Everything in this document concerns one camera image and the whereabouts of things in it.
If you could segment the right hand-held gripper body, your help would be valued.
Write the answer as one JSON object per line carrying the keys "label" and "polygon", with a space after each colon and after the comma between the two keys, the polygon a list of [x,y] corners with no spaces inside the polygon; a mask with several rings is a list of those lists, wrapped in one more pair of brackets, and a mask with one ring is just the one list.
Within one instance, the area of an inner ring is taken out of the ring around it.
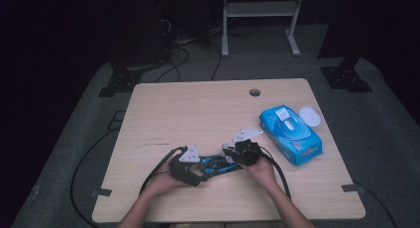
{"label": "right hand-held gripper body", "polygon": [[232,142],[237,153],[231,156],[237,157],[238,164],[251,166],[259,160],[262,150],[257,142],[252,141],[252,137],[258,136],[262,132],[262,130],[256,129],[241,129],[233,138]]}

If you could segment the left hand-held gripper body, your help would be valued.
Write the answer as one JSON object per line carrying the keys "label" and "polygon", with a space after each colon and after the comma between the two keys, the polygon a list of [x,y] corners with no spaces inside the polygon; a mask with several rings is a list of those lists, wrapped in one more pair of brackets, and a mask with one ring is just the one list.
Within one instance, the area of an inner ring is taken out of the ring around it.
{"label": "left hand-held gripper body", "polygon": [[169,172],[175,179],[196,187],[201,182],[201,176],[191,169],[199,163],[200,157],[194,145],[182,147],[181,152],[169,162]]}

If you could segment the blue toy car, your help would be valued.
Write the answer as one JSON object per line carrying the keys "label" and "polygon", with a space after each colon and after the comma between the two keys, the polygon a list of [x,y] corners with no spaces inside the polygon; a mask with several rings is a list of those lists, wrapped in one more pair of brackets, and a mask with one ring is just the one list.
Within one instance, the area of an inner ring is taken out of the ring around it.
{"label": "blue toy car", "polygon": [[201,157],[200,162],[204,166],[201,171],[205,175],[221,175],[224,173],[240,170],[241,167],[237,163],[229,164],[222,155],[213,155],[208,157]]}

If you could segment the blue wet wipe pack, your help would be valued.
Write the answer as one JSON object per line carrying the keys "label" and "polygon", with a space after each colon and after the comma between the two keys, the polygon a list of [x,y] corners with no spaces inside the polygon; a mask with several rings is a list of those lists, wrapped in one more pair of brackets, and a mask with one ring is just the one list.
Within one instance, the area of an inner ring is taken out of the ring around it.
{"label": "blue wet wipe pack", "polygon": [[288,106],[266,109],[260,120],[262,130],[291,164],[301,166],[323,154],[320,137]]}

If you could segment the person's left hand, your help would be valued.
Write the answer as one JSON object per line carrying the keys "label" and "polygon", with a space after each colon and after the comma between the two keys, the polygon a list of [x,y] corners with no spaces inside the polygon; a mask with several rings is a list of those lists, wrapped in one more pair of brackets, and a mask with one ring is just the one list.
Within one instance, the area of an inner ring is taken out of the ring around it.
{"label": "person's left hand", "polygon": [[148,198],[156,198],[160,195],[166,194],[177,187],[184,187],[186,183],[175,179],[169,172],[169,165],[165,163],[161,166],[157,173],[148,183],[142,195]]}

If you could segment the person's right hand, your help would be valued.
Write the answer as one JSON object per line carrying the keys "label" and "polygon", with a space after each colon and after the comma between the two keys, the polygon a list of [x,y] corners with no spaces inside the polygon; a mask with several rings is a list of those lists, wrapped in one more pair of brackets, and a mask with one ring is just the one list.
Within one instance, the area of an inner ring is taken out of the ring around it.
{"label": "person's right hand", "polygon": [[278,186],[273,166],[265,158],[259,158],[254,165],[243,166],[243,169],[264,190],[269,190]]}

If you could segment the black tape strip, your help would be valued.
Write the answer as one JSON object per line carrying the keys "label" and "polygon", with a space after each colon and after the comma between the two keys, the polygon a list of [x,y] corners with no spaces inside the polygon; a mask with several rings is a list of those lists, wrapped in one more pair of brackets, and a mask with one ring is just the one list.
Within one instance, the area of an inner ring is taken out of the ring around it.
{"label": "black tape strip", "polygon": [[358,184],[344,184],[342,186],[342,190],[343,192],[352,192],[352,191],[355,191],[357,193],[365,192],[365,189],[361,185],[358,185]]}
{"label": "black tape strip", "polygon": [[97,188],[93,189],[90,193],[92,197],[98,197],[98,196],[110,196],[112,193],[111,189],[106,188]]}

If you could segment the black stand base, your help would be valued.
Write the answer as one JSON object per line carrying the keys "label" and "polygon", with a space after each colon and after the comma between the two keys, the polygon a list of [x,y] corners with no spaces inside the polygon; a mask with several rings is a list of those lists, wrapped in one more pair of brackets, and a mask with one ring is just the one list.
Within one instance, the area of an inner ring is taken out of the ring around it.
{"label": "black stand base", "polygon": [[116,93],[131,93],[140,83],[143,73],[140,70],[114,70],[107,85],[102,87],[99,97],[112,97]]}
{"label": "black stand base", "polygon": [[322,66],[321,71],[332,89],[351,93],[372,92],[369,84],[356,72],[359,57],[344,57],[339,65]]}

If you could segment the black equipment case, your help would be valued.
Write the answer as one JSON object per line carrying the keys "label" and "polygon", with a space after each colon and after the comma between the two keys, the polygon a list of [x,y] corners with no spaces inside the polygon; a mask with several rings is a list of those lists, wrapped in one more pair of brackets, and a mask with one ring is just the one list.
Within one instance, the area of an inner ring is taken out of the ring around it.
{"label": "black equipment case", "polygon": [[117,22],[129,63],[159,64],[168,59],[158,0],[116,0]]}

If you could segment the white metal stand frame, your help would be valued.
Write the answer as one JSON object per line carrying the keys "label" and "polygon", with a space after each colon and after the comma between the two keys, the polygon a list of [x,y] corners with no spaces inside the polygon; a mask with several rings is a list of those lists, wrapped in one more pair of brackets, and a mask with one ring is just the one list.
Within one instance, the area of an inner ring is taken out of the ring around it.
{"label": "white metal stand frame", "polygon": [[290,17],[290,25],[284,31],[292,54],[301,55],[294,38],[302,0],[271,2],[229,2],[223,0],[223,23],[221,37],[221,56],[229,56],[228,20],[231,18]]}

